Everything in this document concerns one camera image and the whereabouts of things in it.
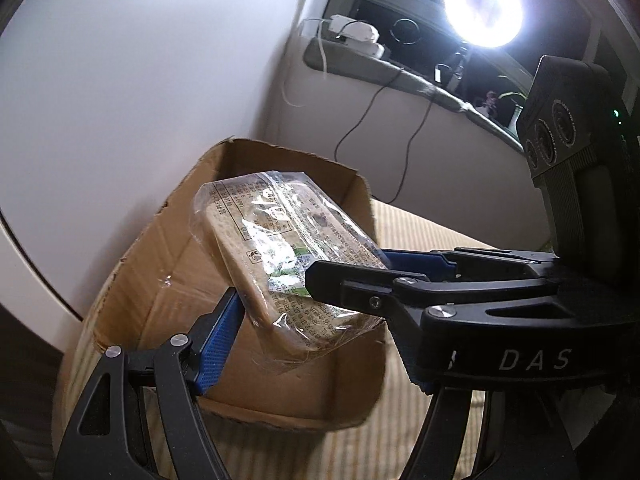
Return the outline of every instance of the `striped tablecloth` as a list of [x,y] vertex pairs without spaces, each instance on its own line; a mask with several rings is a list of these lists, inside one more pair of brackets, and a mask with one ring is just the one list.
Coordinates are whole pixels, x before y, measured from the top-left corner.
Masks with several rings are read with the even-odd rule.
[[[472,238],[393,206],[373,202],[383,248],[429,251],[484,247]],[[100,355],[92,341],[91,314],[73,355],[65,359],[54,407],[54,446],[60,443],[78,395]],[[204,414],[209,434],[234,480],[393,480],[414,446],[430,398],[409,382],[393,344],[387,345],[380,400],[358,428],[329,433],[283,431]],[[175,478],[155,395],[147,393],[148,424],[160,473]],[[478,443],[483,398],[475,392],[456,478],[467,476]]]

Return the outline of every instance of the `open cardboard box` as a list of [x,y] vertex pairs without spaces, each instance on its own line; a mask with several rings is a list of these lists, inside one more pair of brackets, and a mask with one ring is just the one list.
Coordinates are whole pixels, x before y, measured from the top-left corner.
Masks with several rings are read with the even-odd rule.
[[[369,191],[356,171],[257,140],[225,140],[171,193],[103,287],[94,304],[94,338],[101,350],[112,344],[153,348],[213,309],[232,283],[191,237],[191,201],[206,182],[269,170],[303,171],[375,240]],[[220,381],[200,399],[201,408],[245,422],[334,430],[363,422],[380,396],[382,325],[283,374],[257,365],[260,352],[245,319]]]

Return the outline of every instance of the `silver bolt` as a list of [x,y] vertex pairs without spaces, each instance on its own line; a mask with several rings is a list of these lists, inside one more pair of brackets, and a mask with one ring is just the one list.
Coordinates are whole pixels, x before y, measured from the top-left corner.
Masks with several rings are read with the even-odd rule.
[[451,305],[430,306],[427,312],[433,317],[454,317],[456,315],[456,309]]
[[184,346],[187,344],[189,338],[184,334],[176,334],[171,338],[172,346]]
[[118,357],[121,352],[122,352],[122,348],[120,348],[118,345],[114,345],[114,346],[110,346],[109,348],[107,348],[104,351],[104,354],[107,357]]
[[415,285],[418,283],[418,281],[413,278],[398,278],[396,282],[402,283],[403,285]]

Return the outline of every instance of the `packaged bread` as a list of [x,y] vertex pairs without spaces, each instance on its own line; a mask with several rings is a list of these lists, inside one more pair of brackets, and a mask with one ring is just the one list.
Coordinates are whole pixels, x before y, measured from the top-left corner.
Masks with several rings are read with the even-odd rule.
[[324,355],[380,322],[309,297],[305,270],[314,261],[385,268],[385,257],[304,173],[204,184],[193,201],[191,230],[226,269],[276,369]]

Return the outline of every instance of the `blue gripper pad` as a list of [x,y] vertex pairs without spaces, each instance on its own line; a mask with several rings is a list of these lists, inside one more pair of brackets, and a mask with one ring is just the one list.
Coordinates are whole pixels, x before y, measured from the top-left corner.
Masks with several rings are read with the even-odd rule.
[[226,304],[200,354],[198,377],[193,383],[196,395],[203,395],[218,382],[243,318],[244,305],[240,296],[235,293]]
[[419,253],[414,251],[396,251],[384,249],[393,270],[420,272],[432,282],[444,282],[456,277],[456,264],[451,263],[440,253]]

